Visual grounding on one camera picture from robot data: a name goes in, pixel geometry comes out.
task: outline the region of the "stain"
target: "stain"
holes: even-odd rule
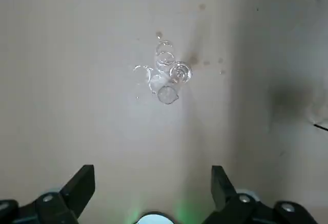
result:
[[[282,151],[282,152],[280,152],[279,157],[284,156],[284,154],[286,154],[286,151]]]
[[[157,31],[155,35],[156,35],[156,38],[158,38],[158,39],[161,39],[163,37],[163,34],[160,31]]]
[[[205,10],[206,9],[206,4],[200,4],[198,6],[199,10]]]
[[[199,63],[199,60],[197,58],[196,55],[192,55],[190,58],[189,58],[189,64],[190,65],[196,65]]]

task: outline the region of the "beige surface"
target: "beige surface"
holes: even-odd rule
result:
[[[328,135],[300,114],[327,66],[324,2],[0,0],[0,197],[27,203],[94,164],[82,223],[146,210],[200,223],[223,165],[324,223]],[[153,64],[156,31],[193,63],[169,106],[132,76]]]

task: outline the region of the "screw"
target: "screw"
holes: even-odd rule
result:
[[[287,212],[294,212],[295,208],[290,203],[283,203],[281,207],[286,210]]]
[[[47,196],[45,196],[44,198],[43,198],[43,202],[49,202],[49,201],[51,201],[53,199],[53,196],[52,195],[47,195]]]
[[[0,204],[0,211],[4,210],[7,207],[9,207],[9,204],[7,202],[3,202],[2,204]]]
[[[250,202],[250,198],[247,197],[246,195],[240,195],[239,200],[242,202]]]

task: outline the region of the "green light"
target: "green light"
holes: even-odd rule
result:
[[[125,224],[133,224],[135,223],[141,215],[141,209],[140,208],[135,208],[134,210],[131,211],[127,219],[125,220]]]
[[[200,224],[204,221],[204,216],[200,213],[199,206],[185,199],[178,204],[175,218],[182,224]]]

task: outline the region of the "transparent cup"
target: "transparent cup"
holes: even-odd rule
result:
[[[159,42],[155,52],[156,68],[161,72],[168,73],[175,62],[173,44],[168,40]]]
[[[189,81],[191,75],[191,68],[186,63],[176,62],[169,75],[154,75],[150,81],[150,88],[159,101],[169,105],[179,99],[178,92],[182,85]]]

